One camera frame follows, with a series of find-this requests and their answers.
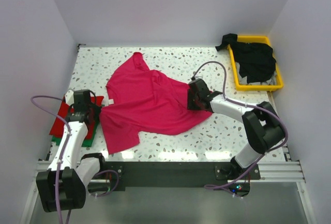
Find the pink t shirt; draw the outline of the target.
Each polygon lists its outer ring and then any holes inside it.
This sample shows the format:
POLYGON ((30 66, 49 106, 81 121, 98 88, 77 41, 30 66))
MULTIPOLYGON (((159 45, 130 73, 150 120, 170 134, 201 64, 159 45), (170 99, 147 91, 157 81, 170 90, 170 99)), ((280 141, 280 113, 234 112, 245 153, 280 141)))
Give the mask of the pink t shirt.
POLYGON ((99 118, 109 154, 137 146, 141 131, 178 135, 211 116, 189 110, 188 84, 149 69, 140 52, 115 70, 106 89, 113 103, 101 109, 99 118))

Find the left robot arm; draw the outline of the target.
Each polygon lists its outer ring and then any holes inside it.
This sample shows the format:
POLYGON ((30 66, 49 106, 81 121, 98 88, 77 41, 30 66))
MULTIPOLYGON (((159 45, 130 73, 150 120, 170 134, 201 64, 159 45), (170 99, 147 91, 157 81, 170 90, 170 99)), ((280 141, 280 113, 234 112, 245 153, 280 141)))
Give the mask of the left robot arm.
POLYGON ((45 212, 80 209, 84 206, 91 179, 103 178, 107 166, 101 153, 79 157, 89 125, 99 120, 101 107, 87 89, 69 90, 64 97, 69 105, 58 151, 45 171, 38 172, 36 185, 45 212))

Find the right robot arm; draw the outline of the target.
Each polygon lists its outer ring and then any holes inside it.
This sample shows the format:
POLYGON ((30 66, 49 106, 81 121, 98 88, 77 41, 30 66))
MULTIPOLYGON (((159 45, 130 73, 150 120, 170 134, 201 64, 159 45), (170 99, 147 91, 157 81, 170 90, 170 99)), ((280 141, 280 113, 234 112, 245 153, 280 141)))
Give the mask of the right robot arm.
POLYGON ((211 92, 202 79, 195 79, 188 85, 189 110, 225 115, 244 125, 248 144, 230 161, 230 172, 234 178, 241 179, 247 175, 249 167, 259 157, 285 138, 285 130, 269 102, 246 104, 236 101, 222 92, 211 92))

